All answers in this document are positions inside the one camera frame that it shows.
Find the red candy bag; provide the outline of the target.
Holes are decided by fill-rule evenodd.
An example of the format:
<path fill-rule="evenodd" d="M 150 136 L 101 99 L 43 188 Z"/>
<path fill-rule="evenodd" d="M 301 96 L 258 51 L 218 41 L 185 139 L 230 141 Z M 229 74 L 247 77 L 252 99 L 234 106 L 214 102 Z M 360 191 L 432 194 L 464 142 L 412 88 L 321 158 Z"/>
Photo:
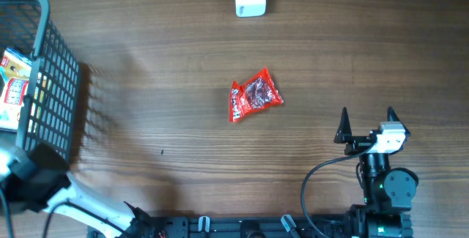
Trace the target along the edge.
<path fill-rule="evenodd" d="M 229 93 L 229 121 L 244 117 L 284 102 L 268 68 L 263 68 L 243 85 L 233 81 Z"/>

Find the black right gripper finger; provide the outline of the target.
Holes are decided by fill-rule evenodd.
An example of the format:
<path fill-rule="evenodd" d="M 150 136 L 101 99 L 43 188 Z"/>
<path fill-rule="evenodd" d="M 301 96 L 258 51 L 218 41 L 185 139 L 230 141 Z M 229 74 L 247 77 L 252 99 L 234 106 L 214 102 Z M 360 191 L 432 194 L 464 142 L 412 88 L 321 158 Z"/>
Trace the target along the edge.
<path fill-rule="evenodd" d="M 336 131 L 333 142 L 335 144 L 347 144 L 352 142 L 352 130 L 346 107 L 343 107 L 342 109 L 339 127 Z"/>
<path fill-rule="evenodd" d="M 400 118 L 396 115 L 396 112 L 394 111 L 392 106 L 388 107 L 387 119 L 389 122 L 399 122 L 405 130 L 405 135 L 410 135 L 410 131 L 407 129 L 404 123 L 400 120 Z"/>

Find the grey plastic basket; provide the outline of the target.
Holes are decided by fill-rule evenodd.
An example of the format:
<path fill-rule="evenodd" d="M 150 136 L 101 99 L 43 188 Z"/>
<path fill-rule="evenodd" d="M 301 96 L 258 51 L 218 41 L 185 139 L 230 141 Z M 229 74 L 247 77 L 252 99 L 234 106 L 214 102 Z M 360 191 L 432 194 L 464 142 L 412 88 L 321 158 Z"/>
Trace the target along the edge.
<path fill-rule="evenodd" d="M 48 144 L 70 159 L 81 68 L 50 18 L 49 0 L 1 0 L 1 49 L 32 61 L 19 125 L 1 137 L 26 151 Z"/>

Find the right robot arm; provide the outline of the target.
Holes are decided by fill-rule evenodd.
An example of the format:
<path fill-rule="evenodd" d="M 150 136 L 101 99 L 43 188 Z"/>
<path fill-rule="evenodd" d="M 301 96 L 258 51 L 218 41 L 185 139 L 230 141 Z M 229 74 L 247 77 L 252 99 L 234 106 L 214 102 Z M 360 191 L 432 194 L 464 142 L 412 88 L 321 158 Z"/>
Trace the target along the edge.
<path fill-rule="evenodd" d="M 417 175 L 407 168 L 392 168 L 389 157 L 403 150 L 410 131 L 388 108 L 387 120 L 367 136 L 353 135 L 347 109 L 334 138 L 346 146 L 347 157 L 359 158 L 363 205 L 352 205 L 344 215 L 345 237 L 412 237 L 408 212 L 418 187 Z"/>

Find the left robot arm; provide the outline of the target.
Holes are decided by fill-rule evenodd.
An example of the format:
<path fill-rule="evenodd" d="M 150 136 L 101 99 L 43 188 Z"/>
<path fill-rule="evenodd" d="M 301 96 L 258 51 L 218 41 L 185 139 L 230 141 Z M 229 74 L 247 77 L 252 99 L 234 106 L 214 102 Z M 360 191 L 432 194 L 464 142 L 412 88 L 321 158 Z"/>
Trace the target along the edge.
<path fill-rule="evenodd" d="M 67 161 L 48 144 L 26 151 L 1 139 L 1 213 L 6 233 L 14 237 L 12 215 L 46 212 L 43 236 L 53 215 L 70 217 L 104 237 L 150 237 L 151 217 L 141 209 L 113 201 L 78 181 Z"/>

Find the yellow snack bag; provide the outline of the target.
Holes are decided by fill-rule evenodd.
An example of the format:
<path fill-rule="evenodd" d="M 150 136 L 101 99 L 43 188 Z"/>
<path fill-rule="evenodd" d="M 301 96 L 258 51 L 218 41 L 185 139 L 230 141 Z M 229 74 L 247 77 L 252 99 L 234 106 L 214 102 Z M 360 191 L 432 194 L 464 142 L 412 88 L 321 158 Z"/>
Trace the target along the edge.
<path fill-rule="evenodd" d="M 24 106 L 32 61 L 15 49 L 6 48 L 1 59 L 1 129 L 17 130 Z"/>

